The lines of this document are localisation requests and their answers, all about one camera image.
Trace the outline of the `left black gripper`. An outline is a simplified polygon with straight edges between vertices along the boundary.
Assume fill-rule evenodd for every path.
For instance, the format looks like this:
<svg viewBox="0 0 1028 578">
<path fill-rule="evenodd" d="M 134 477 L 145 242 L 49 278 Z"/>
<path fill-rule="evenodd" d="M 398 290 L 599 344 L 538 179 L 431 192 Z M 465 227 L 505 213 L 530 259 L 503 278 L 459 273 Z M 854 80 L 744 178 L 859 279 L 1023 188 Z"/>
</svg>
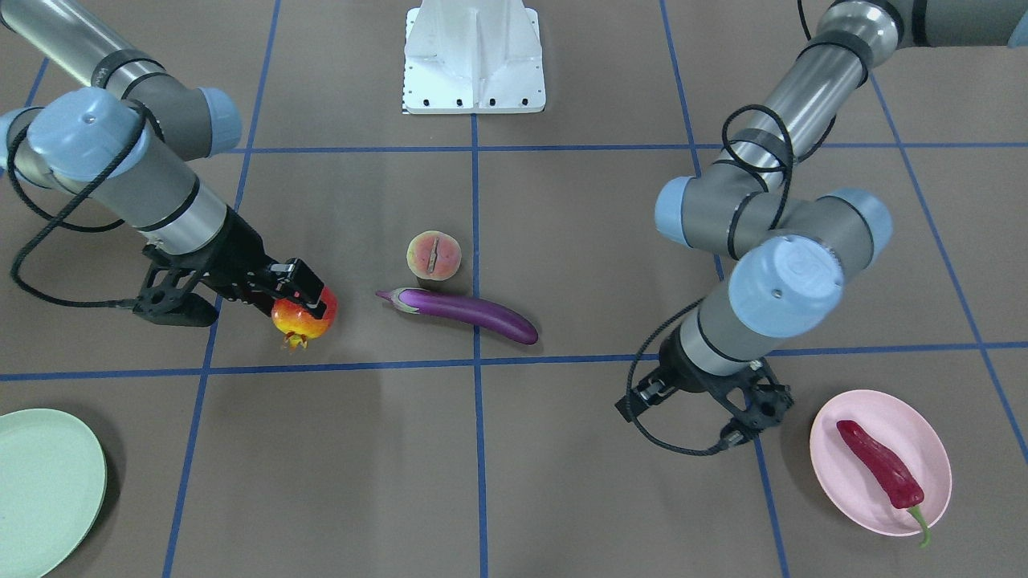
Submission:
<svg viewBox="0 0 1028 578">
<path fill-rule="evenodd" d="M 730 376 L 715 376 L 684 355 L 680 332 L 672 332 L 660 345 L 658 365 L 645 376 L 634 378 L 639 358 L 635 358 L 629 366 L 616 410 L 653 444 L 665 441 L 647 430 L 640 416 L 677 392 L 709 395 L 730 413 L 717 437 L 719 444 L 754 442 L 765 430 L 780 425 L 793 407 L 792 388 L 775 376 L 765 359 L 757 359 Z"/>
</svg>

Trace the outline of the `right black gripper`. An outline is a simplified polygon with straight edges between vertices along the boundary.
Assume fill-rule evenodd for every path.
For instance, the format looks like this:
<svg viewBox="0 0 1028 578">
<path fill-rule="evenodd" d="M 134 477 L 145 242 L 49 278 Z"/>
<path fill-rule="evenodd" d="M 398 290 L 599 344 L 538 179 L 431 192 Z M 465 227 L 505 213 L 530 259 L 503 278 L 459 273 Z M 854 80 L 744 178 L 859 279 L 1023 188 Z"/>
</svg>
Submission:
<svg viewBox="0 0 1028 578">
<path fill-rule="evenodd" d="M 173 255 L 150 242 L 143 249 L 151 261 L 133 314 L 153 324 L 209 327 L 219 311 L 196 294 L 199 285 L 222 299 L 238 301 L 270 315 L 276 300 L 286 299 L 326 317 L 324 282 L 304 260 L 276 261 L 265 252 L 260 234 L 235 212 L 198 251 Z"/>
</svg>

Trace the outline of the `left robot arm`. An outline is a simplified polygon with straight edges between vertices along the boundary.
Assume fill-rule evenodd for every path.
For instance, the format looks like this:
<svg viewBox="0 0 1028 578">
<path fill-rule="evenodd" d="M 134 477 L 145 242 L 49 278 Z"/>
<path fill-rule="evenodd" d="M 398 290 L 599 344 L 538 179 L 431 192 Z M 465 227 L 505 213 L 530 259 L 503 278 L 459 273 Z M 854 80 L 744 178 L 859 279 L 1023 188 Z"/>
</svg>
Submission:
<svg viewBox="0 0 1028 578">
<path fill-rule="evenodd" d="M 734 112 L 722 151 L 698 177 L 665 184 L 655 204 L 660 234 L 734 260 L 705 297 L 655 336 L 658 366 L 628 376 L 616 409 L 640 432 L 640 416 L 676 392 L 705 393 L 730 414 L 705 456 L 751 442 L 781 424 L 790 386 L 768 366 L 779 345 L 818 326 L 848 282 L 893 234 L 883 202 L 842 188 L 814 201 L 790 196 L 794 171 L 827 139 L 838 110 L 871 71 L 900 49 L 1024 47 L 1024 1 L 834 1 L 764 103 Z"/>
</svg>

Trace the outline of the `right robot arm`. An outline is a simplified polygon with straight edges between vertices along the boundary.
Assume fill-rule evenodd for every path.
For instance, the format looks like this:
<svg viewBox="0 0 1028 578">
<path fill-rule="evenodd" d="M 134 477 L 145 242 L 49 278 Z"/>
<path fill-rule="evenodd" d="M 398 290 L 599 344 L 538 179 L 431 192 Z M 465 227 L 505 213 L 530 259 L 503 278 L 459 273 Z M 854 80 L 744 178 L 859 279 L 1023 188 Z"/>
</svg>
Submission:
<svg viewBox="0 0 1028 578">
<path fill-rule="evenodd" d="M 219 312 L 195 292 L 271 315 L 287 301 L 316 321 L 335 308 L 322 279 L 304 261 L 278 261 L 260 234 L 190 168 L 238 145 L 242 121 L 231 97 L 190 89 L 157 59 L 134 47 L 76 1 L 4 1 L 2 25 L 25 38 L 81 87 L 47 106 L 2 117 L 2 162 L 14 192 L 45 226 L 19 249 L 12 282 L 62 308 L 131 311 L 152 324 L 209 327 Z M 22 276 L 28 256 L 93 200 L 115 226 L 143 234 L 150 266 L 131 299 L 59 299 Z"/>
</svg>

